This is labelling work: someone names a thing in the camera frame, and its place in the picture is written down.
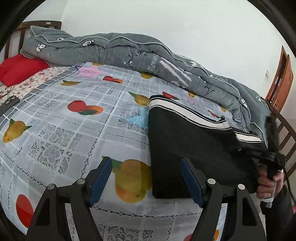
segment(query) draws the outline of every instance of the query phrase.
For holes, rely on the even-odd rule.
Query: blue gripper pad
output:
[[[181,173],[193,201],[203,208],[202,188],[184,158],[181,160]]]
[[[91,186],[91,197],[89,198],[89,204],[91,207],[100,200],[111,171],[112,160],[108,158]]]

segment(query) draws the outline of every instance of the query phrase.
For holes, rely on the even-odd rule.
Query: black phone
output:
[[[8,97],[2,105],[0,105],[0,116],[3,115],[9,108],[20,102],[20,99],[15,95]]]

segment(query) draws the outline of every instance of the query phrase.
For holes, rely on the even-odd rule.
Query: red pillow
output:
[[[48,67],[42,59],[30,59],[18,54],[0,64],[0,81],[7,87],[17,85]]]

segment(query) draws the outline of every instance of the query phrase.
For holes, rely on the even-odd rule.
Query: silver screw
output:
[[[244,189],[245,189],[244,184],[239,184],[237,187],[238,187],[240,190],[244,190]]]
[[[53,183],[49,184],[49,185],[47,186],[47,189],[49,189],[49,190],[54,189],[54,184],[53,184]]]
[[[84,184],[85,183],[85,180],[83,178],[80,178],[80,179],[77,180],[77,183],[79,185]]]
[[[216,181],[212,178],[209,178],[207,181],[209,184],[212,184],[212,185],[214,185],[216,183]]]

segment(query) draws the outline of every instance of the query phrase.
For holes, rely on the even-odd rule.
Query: person's arm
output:
[[[267,178],[266,172],[259,169],[259,175],[258,198],[270,197],[275,189],[275,198],[271,208],[266,208],[264,202],[260,203],[262,213],[265,215],[267,241],[283,240],[286,229],[293,217],[291,196],[287,187],[283,186],[284,174],[278,172],[274,176],[274,180],[277,181],[276,187],[274,187],[274,182]]]

